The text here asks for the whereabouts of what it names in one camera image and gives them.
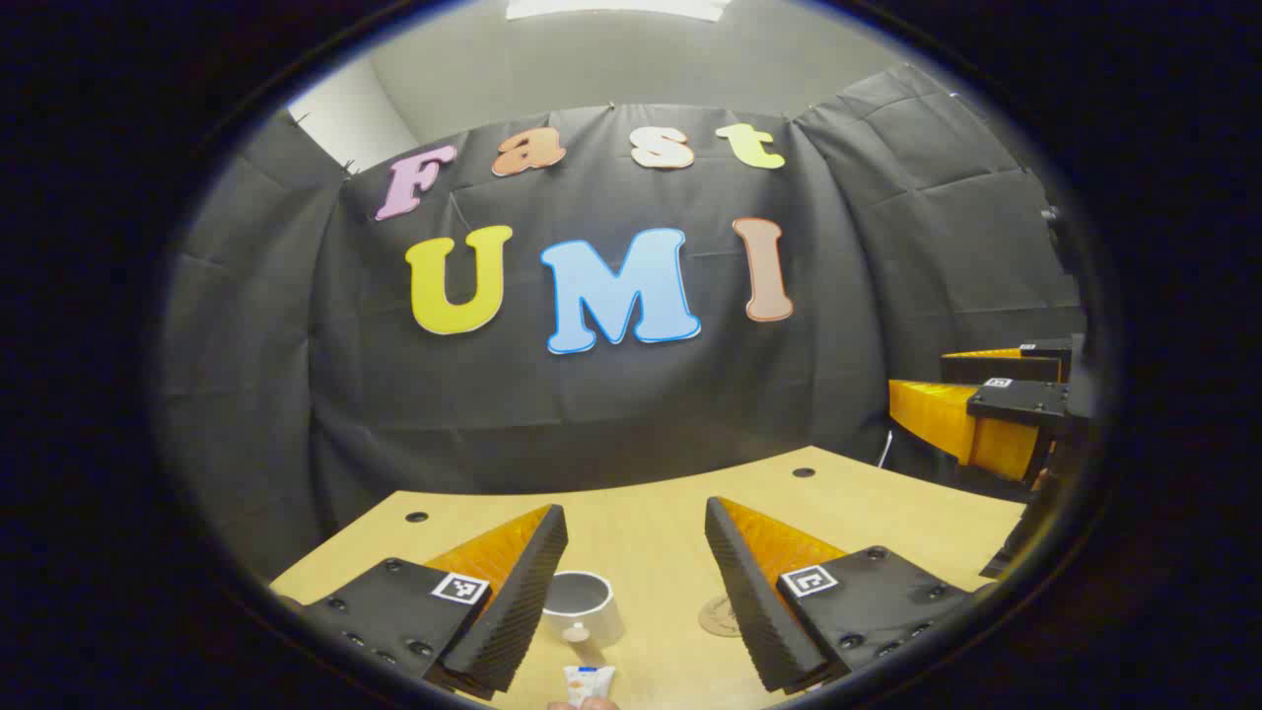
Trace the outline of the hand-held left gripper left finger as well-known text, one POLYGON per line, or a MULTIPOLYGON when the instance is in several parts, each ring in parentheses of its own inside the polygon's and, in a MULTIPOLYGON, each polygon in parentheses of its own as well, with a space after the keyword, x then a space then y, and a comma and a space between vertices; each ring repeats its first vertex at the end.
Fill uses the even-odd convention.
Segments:
POLYGON ((567 544, 563 508, 541 504, 427 562, 379 557, 297 615, 403 684, 491 700, 522 665, 567 544))

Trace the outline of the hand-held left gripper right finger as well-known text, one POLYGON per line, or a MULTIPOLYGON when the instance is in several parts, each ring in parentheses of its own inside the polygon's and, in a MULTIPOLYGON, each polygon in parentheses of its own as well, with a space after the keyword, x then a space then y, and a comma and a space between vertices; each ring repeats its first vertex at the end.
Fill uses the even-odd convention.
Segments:
POLYGON ((897 653, 970 602, 886 545, 844 552, 723 496, 705 538, 760 682, 787 695, 897 653))

